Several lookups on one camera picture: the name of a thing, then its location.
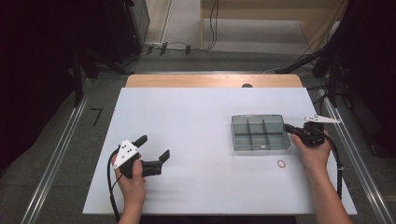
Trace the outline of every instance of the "human arm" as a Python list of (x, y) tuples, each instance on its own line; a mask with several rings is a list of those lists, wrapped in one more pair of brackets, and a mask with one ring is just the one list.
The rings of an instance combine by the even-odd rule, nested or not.
[(326, 141), (318, 147), (307, 147), (295, 134), (291, 135), (291, 140), (302, 153), (303, 164), (312, 189), (318, 223), (352, 223), (327, 172), (327, 160), (331, 151), (330, 144)]
[[(120, 169), (116, 169), (116, 178), (121, 176)], [(143, 166), (140, 160), (134, 161), (132, 168), (133, 178), (122, 176), (119, 186), (124, 199), (124, 209), (119, 223), (137, 224), (142, 214), (143, 204), (146, 200), (146, 179), (142, 177)]]

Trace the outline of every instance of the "transparent container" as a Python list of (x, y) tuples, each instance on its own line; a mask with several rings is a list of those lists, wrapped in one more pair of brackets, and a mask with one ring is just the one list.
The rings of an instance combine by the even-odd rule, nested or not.
[(281, 115), (238, 115), (232, 117), (233, 149), (286, 150), (290, 146)]

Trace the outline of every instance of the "gray carpet floor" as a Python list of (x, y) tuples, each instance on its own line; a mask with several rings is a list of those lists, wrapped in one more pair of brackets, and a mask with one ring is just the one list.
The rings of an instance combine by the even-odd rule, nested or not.
[[(232, 53), (193, 51), (159, 51), (142, 55), (126, 66), (138, 73), (233, 71), (263, 73), (274, 68), (285, 67), (298, 59), (298, 55), (265, 53)], [(317, 86), (309, 72), (310, 64), (294, 73), (301, 77), (305, 87)], [(125, 86), (128, 76), (103, 69), (100, 76), (91, 80), (88, 100), (78, 121), (62, 163), (53, 180), (47, 198), (35, 223), (114, 223), (113, 216), (87, 216), (82, 214), (89, 185), (105, 141), (120, 88)], [(310, 92), (312, 100), (319, 98), (318, 91)], [(396, 214), (396, 159), (378, 158), (371, 152), (367, 136), (359, 121), (344, 103), (337, 99), (346, 126), (360, 150), (377, 186), (386, 199), (390, 212)], [(74, 94), (64, 101), (36, 143), (5, 171), (0, 180), (0, 223), (20, 223), (32, 198), (32, 194), (44, 174), (54, 149), (62, 136), (64, 127), (73, 112)], [(98, 111), (103, 110), (95, 123)], [(358, 215), (352, 216), (355, 223), (378, 223), (375, 213), (361, 187), (361, 182), (350, 164), (336, 130), (327, 125), (330, 135), (340, 147), (345, 165), (345, 181), (357, 207)], [(297, 223), (316, 223), (315, 216), (298, 216)]]

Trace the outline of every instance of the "person's right arm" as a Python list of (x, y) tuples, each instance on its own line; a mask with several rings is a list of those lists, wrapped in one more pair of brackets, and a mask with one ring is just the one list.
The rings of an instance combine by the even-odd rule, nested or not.
[(318, 223), (352, 223), (327, 173), (327, 159), (331, 151), (330, 144), (326, 141), (318, 147), (307, 147), (295, 134), (291, 135), (291, 140), (302, 153), (302, 160), (312, 189)]

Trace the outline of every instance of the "metal strip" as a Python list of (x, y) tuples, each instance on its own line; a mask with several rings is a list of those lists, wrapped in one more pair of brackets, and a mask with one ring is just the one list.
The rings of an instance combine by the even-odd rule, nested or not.
[(59, 143), (55, 148), (54, 153), (52, 154), (52, 157), (49, 161), (45, 173), (41, 177), (41, 180), (35, 189), (32, 200), (30, 201), (29, 206), (25, 211), (21, 224), (35, 223), (35, 220), (37, 219), (38, 214), (40, 213), (41, 207), (44, 201), (46, 200), (47, 194), (50, 191), (50, 186), (58, 171), (59, 165), (62, 162), (64, 153), (67, 150), (67, 146), (69, 145), (70, 139), (73, 136), (73, 132), (76, 129), (78, 120), (81, 117), (81, 113), (84, 110), (84, 106), (87, 103), (87, 96), (88, 96), (88, 92), (91, 89), (91, 86), (92, 86), (92, 81), (87, 78), (84, 83), (85, 94), (78, 107), (76, 107), (73, 110), (69, 121), (67, 121), (61, 139), (59, 140)]
[(356, 145), (343, 122), (341, 114), (338, 111), (338, 108), (334, 108), (328, 98), (325, 98), (325, 105), (332, 119), (341, 120), (341, 123), (334, 124), (335, 129), (338, 132), (338, 135), (340, 136), (344, 147), (346, 148), (346, 154), (348, 155), (352, 166), (355, 169), (358, 179), (361, 182), (361, 185), (366, 193), (367, 199), (373, 207), (379, 223), (394, 224), (395, 221), (390, 211), (388, 210), (387, 205), (385, 204), (385, 200), (383, 199), (382, 194), (376, 186), (376, 183), (373, 180), (363, 158), (357, 150)]

